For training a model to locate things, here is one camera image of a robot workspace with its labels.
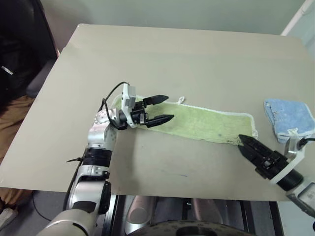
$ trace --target folded blue towel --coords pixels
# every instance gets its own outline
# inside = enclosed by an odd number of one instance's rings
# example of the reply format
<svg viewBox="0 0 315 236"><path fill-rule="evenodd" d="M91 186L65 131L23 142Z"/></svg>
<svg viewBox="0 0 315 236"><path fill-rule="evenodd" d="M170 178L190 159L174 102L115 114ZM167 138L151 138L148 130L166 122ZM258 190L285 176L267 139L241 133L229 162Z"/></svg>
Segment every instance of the folded blue towel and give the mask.
<svg viewBox="0 0 315 236"><path fill-rule="evenodd" d="M307 137L315 132L315 122L309 107L303 102L267 99L265 113L282 144L290 137Z"/></svg>

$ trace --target beige table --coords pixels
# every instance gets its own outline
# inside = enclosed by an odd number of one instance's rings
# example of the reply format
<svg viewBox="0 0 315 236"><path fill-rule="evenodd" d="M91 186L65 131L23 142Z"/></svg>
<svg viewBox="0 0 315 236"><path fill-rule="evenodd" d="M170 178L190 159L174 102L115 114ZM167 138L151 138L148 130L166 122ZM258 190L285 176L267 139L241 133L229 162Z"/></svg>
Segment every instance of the beige table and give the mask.
<svg viewBox="0 0 315 236"><path fill-rule="evenodd" d="M77 165L66 161L82 155L101 99L120 81L138 95L252 114L259 139L279 151L263 100L303 101L314 112L314 65L296 38L79 25L0 166L0 186L66 191ZM297 168L313 178L314 147ZM140 129L119 132L110 181L118 194L286 200L236 146Z"/></svg>

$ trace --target person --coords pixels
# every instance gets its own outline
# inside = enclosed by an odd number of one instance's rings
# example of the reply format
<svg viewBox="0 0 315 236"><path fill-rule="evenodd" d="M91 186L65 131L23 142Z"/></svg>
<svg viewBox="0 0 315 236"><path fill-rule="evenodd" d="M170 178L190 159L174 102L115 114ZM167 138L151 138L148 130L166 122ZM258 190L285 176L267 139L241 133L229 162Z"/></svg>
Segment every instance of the person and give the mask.
<svg viewBox="0 0 315 236"><path fill-rule="evenodd" d="M38 72L33 51L0 29L0 164L34 101L26 87ZM31 192L0 187L0 230L16 217L17 204Z"/></svg>

